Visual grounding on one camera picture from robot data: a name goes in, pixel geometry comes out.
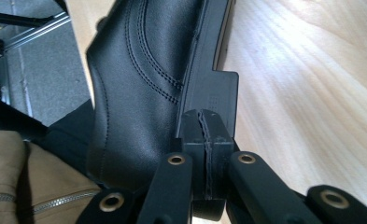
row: tan jacket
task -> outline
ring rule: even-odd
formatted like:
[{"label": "tan jacket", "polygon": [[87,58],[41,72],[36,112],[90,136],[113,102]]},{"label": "tan jacket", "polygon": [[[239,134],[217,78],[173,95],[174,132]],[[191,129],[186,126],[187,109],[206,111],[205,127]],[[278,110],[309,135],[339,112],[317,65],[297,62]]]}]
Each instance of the tan jacket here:
[{"label": "tan jacket", "polygon": [[0,131],[0,223],[75,223],[98,191],[47,151]]}]

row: screw hole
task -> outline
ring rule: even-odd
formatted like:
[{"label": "screw hole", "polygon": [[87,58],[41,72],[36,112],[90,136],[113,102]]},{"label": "screw hole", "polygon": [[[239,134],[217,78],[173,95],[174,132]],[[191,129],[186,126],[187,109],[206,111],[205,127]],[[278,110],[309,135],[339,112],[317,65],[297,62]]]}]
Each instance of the screw hole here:
[{"label": "screw hole", "polygon": [[114,212],[124,204],[124,197],[120,193],[111,193],[99,203],[99,208],[104,212]]},{"label": "screw hole", "polygon": [[320,192],[320,198],[331,207],[339,209],[346,209],[349,207],[349,202],[344,196],[329,189]]},{"label": "screw hole", "polygon": [[248,154],[240,155],[238,157],[238,160],[242,163],[245,163],[245,164],[251,164],[251,163],[254,163],[256,161],[256,159],[253,156],[248,155]]},{"label": "screw hole", "polygon": [[168,158],[168,162],[173,165],[180,165],[183,164],[186,160],[182,156],[171,156]]}]

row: black leather shoe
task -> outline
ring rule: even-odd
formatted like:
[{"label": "black leather shoe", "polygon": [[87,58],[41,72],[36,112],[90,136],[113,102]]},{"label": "black leather shoe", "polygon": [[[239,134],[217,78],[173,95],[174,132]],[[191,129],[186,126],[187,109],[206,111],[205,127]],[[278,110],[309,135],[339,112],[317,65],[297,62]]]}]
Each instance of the black leather shoe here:
[{"label": "black leather shoe", "polygon": [[233,136],[238,76],[214,71],[231,4],[118,1],[87,52],[95,93],[92,177],[111,188],[147,184],[187,110],[218,112]]}]

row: shoe upper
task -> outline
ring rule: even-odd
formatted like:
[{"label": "shoe upper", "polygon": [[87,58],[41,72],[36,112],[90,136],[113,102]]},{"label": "shoe upper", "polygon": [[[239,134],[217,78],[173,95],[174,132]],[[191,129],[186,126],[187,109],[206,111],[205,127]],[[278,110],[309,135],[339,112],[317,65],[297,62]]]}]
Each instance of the shoe upper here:
[{"label": "shoe upper", "polygon": [[95,97],[90,175],[138,189],[170,151],[203,0],[119,1],[87,58]]}]

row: light wood surface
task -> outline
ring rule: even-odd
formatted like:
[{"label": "light wood surface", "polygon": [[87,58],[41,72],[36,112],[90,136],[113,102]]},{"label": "light wood surface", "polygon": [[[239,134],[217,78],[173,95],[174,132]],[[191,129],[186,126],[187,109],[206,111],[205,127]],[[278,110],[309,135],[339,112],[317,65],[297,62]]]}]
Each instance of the light wood surface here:
[{"label": "light wood surface", "polygon": [[[67,4],[84,54],[112,2]],[[241,149],[303,194],[328,184],[367,204],[367,1],[237,0],[224,70],[240,75]]]}]

